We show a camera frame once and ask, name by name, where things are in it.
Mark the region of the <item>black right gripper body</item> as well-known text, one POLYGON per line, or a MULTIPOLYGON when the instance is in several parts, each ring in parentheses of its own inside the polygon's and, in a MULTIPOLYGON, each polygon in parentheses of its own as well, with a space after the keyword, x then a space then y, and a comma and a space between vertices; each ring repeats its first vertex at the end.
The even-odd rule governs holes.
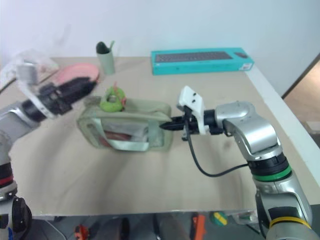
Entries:
POLYGON ((199 128, 198 128, 198 122, 196 117, 192 114, 192 110, 184 106, 183 107, 184 115, 182 117, 182 120, 184 121, 184 126, 183 126, 183 133, 181 139, 183 141, 188 140, 188 135, 199 135, 199 128))

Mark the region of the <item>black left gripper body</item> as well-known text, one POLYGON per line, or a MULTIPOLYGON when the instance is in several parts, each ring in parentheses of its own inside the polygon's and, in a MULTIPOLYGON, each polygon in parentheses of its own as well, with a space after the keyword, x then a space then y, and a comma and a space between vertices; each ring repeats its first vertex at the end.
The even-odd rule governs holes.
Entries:
POLYGON ((53 83, 40 87, 38 98, 55 116, 64 115, 73 109, 72 105, 63 99, 61 91, 53 83))

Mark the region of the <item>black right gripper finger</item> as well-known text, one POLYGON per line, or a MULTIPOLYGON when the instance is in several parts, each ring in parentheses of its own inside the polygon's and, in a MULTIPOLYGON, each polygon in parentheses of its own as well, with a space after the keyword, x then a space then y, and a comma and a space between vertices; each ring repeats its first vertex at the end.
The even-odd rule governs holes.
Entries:
POLYGON ((161 125, 184 125, 185 120, 183 116, 174 116, 170 119, 170 121, 166 121, 161 125))
POLYGON ((182 131, 184 126, 184 123, 163 123, 160 128, 166 131, 182 131))

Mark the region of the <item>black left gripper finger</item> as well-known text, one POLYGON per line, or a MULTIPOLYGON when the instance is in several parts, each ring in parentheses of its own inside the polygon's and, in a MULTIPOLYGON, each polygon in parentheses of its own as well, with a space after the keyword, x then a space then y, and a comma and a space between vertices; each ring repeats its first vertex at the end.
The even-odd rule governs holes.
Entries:
POLYGON ((88 96, 96 87, 95 81, 83 81, 72 83, 65 89, 65 101, 67 103, 75 103, 80 99, 88 96))
POLYGON ((60 91, 76 91, 90 83, 89 77, 76 77, 58 86, 60 91))

